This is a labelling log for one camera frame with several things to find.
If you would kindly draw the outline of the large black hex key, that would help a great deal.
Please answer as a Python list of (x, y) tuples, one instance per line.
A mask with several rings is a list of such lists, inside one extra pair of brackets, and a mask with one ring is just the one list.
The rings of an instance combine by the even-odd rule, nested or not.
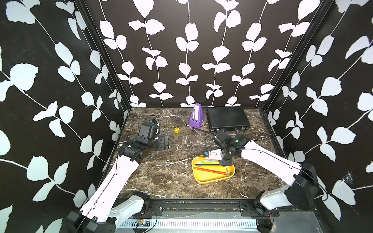
[(213, 167), (221, 167), (222, 165), (220, 164), (194, 164), (193, 166), (198, 167), (198, 166), (213, 166)]

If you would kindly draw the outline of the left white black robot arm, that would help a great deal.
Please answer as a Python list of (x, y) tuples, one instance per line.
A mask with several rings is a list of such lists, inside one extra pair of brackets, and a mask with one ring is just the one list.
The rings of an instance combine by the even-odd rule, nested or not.
[(118, 157), (106, 178), (79, 211), (67, 216), (71, 233), (113, 233), (132, 216), (143, 218), (157, 210), (150, 203), (150, 196), (139, 191), (121, 204), (115, 204), (124, 185), (137, 170), (143, 158), (156, 150), (169, 148), (168, 136), (146, 139), (141, 142), (131, 139), (123, 144)]

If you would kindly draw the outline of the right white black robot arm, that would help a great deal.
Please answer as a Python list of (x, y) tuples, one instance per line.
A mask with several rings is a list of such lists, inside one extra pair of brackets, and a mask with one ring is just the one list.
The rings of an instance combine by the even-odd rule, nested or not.
[(217, 150), (208, 150), (206, 158), (218, 160), (220, 165), (231, 165), (233, 157), (249, 160), (273, 173), (285, 182), (285, 185), (258, 194), (253, 208), (264, 213), (280, 207), (294, 206), (301, 210), (310, 210), (320, 185), (316, 170), (310, 163), (302, 164), (287, 160), (258, 145), (247, 136), (227, 135), (217, 132), (212, 141)]

